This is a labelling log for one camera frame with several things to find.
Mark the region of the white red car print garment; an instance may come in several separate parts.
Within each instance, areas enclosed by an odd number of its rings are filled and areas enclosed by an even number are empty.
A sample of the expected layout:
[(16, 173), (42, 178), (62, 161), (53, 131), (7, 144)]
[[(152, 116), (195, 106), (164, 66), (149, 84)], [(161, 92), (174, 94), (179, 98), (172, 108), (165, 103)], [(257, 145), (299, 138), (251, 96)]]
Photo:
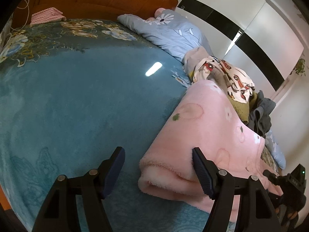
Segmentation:
[(235, 67), (225, 60), (209, 55), (202, 59), (189, 73), (192, 82), (210, 78), (211, 72), (218, 72), (227, 87), (227, 95), (240, 103), (247, 103), (253, 95), (255, 84), (241, 68)]

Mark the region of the dark grey sweatshirt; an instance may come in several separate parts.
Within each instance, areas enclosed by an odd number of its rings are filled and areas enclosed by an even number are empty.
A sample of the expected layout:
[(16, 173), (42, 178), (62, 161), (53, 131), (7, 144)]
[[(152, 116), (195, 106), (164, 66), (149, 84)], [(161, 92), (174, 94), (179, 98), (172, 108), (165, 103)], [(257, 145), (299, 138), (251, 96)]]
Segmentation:
[(261, 90), (256, 96), (255, 101), (250, 104), (247, 127), (259, 136), (265, 137), (272, 126), (270, 114), (275, 109), (276, 103), (266, 98)]

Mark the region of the pink fleece garment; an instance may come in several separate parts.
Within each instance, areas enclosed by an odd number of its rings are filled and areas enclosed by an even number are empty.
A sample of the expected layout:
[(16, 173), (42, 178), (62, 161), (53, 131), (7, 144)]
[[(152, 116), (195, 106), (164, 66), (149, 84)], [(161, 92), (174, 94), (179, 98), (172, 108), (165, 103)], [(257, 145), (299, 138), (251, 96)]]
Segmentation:
[(179, 200), (210, 212), (213, 201), (204, 194), (193, 169), (192, 150), (235, 177), (256, 175), (263, 187), (281, 195), (263, 171), (263, 137), (238, 117), (224, 92), (212, 81), (190, 86), (139, 163), (140, 190), (167, 200)]

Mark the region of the white black wardrobe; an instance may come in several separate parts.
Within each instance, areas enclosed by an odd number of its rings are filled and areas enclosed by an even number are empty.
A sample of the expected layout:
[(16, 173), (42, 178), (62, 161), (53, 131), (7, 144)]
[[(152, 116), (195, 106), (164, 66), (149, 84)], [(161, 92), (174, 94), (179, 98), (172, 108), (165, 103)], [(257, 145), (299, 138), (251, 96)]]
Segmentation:
[(177, 11), (204, 32), (214, 56), (243, 69), (267, 97), (275, 95), (304, 50), (265, 0), (181, 0)]

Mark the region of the light blue daisy quilt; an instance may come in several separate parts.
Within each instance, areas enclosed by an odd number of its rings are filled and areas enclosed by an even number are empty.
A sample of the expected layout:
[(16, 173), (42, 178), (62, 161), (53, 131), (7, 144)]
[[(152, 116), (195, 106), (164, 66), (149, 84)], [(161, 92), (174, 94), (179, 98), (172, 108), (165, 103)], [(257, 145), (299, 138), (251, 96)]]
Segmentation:
[(163, 10), (154, 20), (131, 14), (120, 15), (117, 20), (181, 62), (188, 51), (200, 46), (213, 54), (203, 32), (173, 10)]

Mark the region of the olive knitted garment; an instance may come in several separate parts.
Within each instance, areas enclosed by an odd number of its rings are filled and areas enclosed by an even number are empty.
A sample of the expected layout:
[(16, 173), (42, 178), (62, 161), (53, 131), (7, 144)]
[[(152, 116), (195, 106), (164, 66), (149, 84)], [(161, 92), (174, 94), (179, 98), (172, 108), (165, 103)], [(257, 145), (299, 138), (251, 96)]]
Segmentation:
[(253, 91), (253, 94), (249, 97), (247, 103), (237, 102), (228, 96), (228, 99), (234, 107), (234, 110), (236, 111), (238, 117), (245, 125), (249, 122), (250, 112), (256, 107), (257, 98), (258, 94), (255, 91)]

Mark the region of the grey white fleece garment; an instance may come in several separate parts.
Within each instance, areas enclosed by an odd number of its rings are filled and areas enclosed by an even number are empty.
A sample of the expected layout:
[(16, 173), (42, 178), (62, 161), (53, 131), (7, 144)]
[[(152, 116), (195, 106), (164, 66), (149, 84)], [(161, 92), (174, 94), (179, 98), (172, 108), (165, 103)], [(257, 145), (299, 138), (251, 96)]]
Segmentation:
[(200, 46), (185, 54), (183, 58), (184, 71), (192, 84), (202, 80), (210, 80), (215, 82), (227, 95), (230, 82), (219, 61), (216, 57), (209, 55), (204, 47)]

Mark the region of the pink knitted cloth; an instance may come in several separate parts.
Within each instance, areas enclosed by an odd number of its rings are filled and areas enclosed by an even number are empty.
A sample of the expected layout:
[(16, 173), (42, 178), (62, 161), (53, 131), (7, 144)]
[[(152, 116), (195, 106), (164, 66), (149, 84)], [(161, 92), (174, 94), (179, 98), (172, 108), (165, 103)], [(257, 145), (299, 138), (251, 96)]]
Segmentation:
[(45, 24), (50, 22), (65, 21), (66, 17), (63, 16), (63, 12), (54, 7), (41, 10), (32, 14), (30, 25)]

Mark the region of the teal floral bed blanket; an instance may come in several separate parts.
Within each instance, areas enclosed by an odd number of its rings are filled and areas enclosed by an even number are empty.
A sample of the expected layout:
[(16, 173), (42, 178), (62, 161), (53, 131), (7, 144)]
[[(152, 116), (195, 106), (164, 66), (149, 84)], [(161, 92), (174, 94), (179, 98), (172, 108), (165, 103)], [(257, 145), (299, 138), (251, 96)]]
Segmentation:
[(202, 231), (210, 212), (142, 192), (139, 163), (192, 86), (182, 64), (121, 24), (26, 27), (1, 54), (1, 186), (28, 231), (56, 178), (125, 162), (104, 200), (114, 231)]

